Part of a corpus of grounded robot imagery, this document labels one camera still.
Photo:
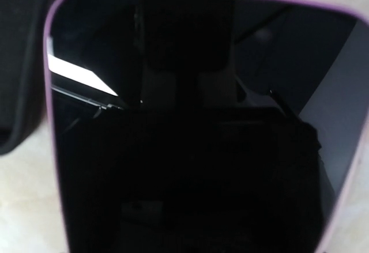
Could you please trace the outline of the black phone case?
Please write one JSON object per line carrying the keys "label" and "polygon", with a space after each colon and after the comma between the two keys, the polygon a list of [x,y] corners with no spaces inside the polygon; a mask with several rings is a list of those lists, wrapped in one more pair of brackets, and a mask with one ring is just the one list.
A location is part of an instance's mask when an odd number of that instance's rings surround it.
{"label": "black phone case", "polygon": [[39,125],[44,104],[43,27],[54,0],[1,0],[1,154]]}

